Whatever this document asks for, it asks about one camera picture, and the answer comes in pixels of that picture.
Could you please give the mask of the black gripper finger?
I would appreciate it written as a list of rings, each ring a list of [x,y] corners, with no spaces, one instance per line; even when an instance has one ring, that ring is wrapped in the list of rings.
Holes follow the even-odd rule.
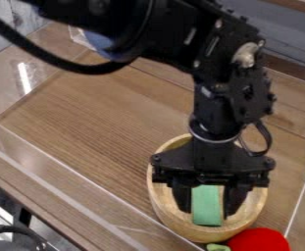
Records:
[[[192,187],[174,180],[171,183],[171,194],[178,209],[183,213],[192,213]]]
[[[232,186],[228,184],[224,187],[222,210],[224,217],[226,219],[237,213],[250,190],[250,186],[245,184],[241,184],[238,186]]]

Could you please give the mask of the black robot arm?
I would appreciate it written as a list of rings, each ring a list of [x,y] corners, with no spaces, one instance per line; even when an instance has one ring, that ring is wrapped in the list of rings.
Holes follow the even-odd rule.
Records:
[[[146,58],[192,76],[190,140],[153,154],[153,182],[170,187],[186,213],[194,210],[196,188],[222,186],[222,212],[233,216],[248,193],[268,186],[275,169],[268,153],[250,150],[242,138],[246,126],[265,126],[276,101],[258,29],[217,0],[19,1],[46,19],[80,28],[106,60],[82,65],[58,57],[0,19],[0,35],[47,64],[106,75]]]

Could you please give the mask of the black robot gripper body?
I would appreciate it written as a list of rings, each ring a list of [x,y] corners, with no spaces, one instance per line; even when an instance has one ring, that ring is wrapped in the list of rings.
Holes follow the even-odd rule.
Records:
[[[186,138],[178,146],[151,155],[153,182],[171,185],[178,178],[188,186],[269,186],[272,158],[250,157],[234,143],[206,145],[201,150],[194,145],[196,140]]]

